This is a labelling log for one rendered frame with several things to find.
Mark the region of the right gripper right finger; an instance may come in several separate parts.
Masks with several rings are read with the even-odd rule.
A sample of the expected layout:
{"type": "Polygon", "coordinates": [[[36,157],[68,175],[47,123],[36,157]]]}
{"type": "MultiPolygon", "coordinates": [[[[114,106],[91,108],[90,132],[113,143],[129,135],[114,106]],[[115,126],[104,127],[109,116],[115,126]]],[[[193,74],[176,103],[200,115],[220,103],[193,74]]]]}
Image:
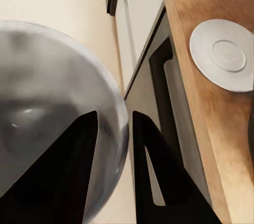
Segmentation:
{"type": "Polygon", "coordinates": [[[137,224],[222,224],[154,121],[133,111],[137,224]],[[147,147],[166,206],[153,202],[147,147]]]}

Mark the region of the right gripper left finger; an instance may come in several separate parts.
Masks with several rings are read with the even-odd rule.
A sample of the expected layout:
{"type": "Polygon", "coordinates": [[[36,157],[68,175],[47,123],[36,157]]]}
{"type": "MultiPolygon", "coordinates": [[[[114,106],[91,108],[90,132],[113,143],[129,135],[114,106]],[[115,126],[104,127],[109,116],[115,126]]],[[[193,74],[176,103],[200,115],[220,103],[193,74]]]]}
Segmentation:
{"type": "Polygon", "coordinates": [[[0,198],[0,224],[82,224],[98,133],[78,117],[0,198]]]}

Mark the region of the coffee cup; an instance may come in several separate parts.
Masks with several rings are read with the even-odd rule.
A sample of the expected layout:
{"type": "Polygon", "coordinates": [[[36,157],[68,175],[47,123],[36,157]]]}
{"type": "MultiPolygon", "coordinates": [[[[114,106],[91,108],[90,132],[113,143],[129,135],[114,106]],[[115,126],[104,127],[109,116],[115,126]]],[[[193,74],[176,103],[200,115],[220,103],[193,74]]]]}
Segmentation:
{"type": "Polygon", "coordinates": [[[105,207],[129,150],[119,86],[82,43],[53,28],[0,20],[0,198],[81,115],[98,133],[82,224],[105,207]]]}

